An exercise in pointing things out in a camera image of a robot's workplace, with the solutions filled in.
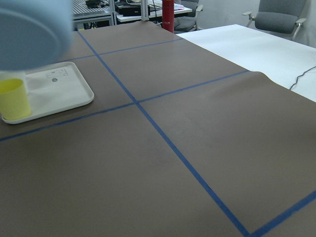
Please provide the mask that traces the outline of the yellow cup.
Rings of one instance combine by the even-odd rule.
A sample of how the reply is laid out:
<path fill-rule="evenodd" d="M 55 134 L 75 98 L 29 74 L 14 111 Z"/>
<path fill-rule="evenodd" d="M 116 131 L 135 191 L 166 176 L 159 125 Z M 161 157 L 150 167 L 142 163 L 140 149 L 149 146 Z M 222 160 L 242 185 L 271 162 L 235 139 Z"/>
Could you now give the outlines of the yellow cup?
<path fill-rule="evenodd" d="M 31 115 L 28 95 L 21 79 L 0 81 L 0 114 L 5 120 L 18 120 Z"/>

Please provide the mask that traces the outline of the blue cup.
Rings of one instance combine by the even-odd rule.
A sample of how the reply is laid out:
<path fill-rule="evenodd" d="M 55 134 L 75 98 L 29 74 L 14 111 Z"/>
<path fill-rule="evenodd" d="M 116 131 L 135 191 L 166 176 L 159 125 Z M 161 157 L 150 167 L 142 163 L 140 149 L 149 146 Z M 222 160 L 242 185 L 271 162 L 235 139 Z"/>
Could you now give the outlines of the blue cup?
<path fill-rule="evenodd" d="M 51 64 L 72 44 L 72 1 L 2 0 L 0 69 L 22 71 Z"/>

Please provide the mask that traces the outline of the cream white cup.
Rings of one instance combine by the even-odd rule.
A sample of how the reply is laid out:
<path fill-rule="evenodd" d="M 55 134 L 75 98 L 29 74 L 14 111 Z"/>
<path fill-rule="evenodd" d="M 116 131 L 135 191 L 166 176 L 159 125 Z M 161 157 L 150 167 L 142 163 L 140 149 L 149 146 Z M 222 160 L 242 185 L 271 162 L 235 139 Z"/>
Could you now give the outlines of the cream white cup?
<path fill-rule="evenodd" d="M 26 74 L 24 71 L 1 71 L 0 80 L 5 80 L 5 79 L 21 79 L 25 81 Z"/>

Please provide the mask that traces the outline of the cream rabbit tray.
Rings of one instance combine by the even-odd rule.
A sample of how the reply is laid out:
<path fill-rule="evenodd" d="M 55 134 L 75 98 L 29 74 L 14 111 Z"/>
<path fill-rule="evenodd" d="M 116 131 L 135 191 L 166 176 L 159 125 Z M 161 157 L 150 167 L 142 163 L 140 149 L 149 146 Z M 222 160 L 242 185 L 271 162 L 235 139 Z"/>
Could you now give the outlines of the cream rabbit tray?
<path fill-rule="evenodd" d="M 61 62 L 26 71 L 26 88 L 31 115 L 2 120 L 9 124 L 49 116 L 85 106 L 94 99 L 94 93 L 73 62 Z"/>

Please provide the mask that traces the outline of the red cylinder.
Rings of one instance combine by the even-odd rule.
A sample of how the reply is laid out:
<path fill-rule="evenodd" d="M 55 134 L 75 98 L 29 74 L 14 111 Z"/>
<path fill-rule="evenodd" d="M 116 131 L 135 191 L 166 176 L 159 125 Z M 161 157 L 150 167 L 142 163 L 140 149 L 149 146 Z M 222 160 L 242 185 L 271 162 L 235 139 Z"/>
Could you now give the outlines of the red cylinder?
<path fill-rule="evenodd" d="M 174 33 L 174 0 L 162 0 L 162 28 Z"/>

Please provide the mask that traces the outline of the grey office chair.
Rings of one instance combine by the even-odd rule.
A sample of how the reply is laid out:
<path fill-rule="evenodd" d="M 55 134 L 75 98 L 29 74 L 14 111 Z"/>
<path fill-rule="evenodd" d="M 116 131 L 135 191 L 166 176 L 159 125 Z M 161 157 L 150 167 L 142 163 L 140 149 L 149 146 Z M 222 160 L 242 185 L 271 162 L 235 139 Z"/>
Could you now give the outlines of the grey office chair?
<path fill-rule="evenodd" d="M 256 29 L 290 35 L 295 40 L 306 21 L 300 17 L 306 3 L 306 0 L 261 0 L 255 16 L 251 11 L 242 15 L 249 19 L 247 27 L 254 22 Z"/>

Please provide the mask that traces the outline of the aluminium frame post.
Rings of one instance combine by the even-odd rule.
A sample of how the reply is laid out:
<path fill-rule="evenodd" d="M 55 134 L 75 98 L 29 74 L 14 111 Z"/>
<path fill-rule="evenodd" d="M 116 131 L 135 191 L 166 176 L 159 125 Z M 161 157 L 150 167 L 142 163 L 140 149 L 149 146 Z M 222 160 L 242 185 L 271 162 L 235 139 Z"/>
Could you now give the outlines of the aluminium frame post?
<path fill-rule="evenodd" d="M 149 21 L 149 10 L 147 0 L 141 0 L 141 20 L 144 22 Z"/>

